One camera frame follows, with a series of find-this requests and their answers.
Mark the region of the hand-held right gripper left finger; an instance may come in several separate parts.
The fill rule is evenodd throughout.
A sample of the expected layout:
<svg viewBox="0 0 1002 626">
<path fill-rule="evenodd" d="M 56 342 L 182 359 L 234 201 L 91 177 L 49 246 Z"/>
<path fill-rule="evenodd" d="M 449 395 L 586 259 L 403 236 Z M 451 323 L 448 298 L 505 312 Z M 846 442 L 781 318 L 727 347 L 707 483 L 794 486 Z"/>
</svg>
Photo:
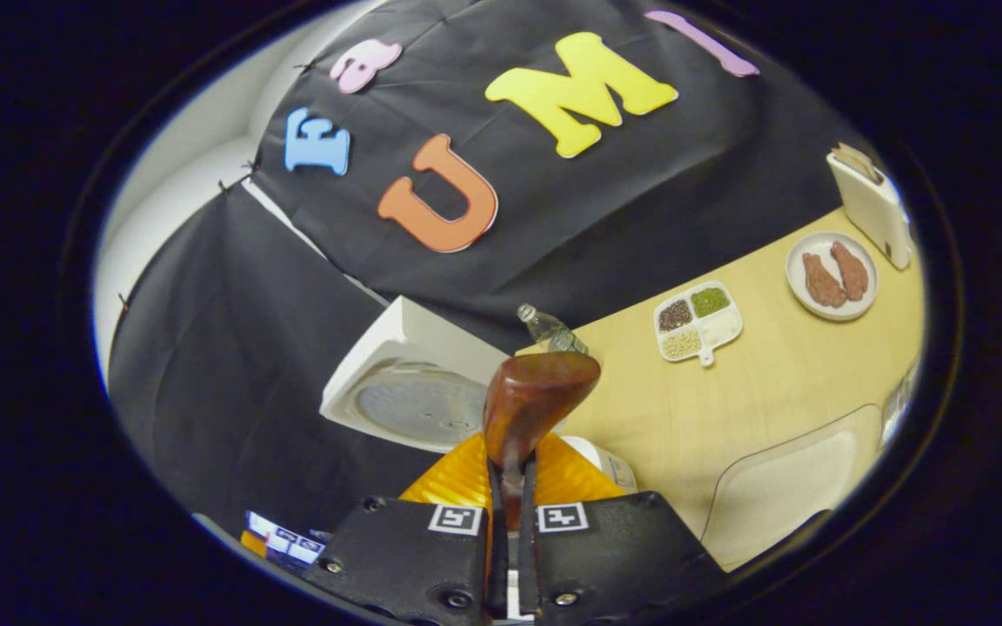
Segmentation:
<svg viewBox="0 0 1002 626">
<path fill-rule="evenodd" d="M 303 579 L 359 609 L 415 625 L 491 625 L 508 613 L 504 506 L 481 433 L 401 496 L 367 496 Z"/>
</svg>

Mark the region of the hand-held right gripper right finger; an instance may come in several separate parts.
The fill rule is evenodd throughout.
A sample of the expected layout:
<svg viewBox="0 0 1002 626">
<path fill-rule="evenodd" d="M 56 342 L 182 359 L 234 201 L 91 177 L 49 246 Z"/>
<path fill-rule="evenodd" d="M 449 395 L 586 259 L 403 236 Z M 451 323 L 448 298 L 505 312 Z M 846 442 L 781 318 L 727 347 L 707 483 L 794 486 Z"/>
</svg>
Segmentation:
<svg viewBox="0 0 1002 626">
<path fill-rule="evenodd" d="M 636 625 L 703 603 L 729 575 L 655 491 L 625 494 L 560 436 L 525 466 L 517 610 L 538 625 Z"/>
</svg>

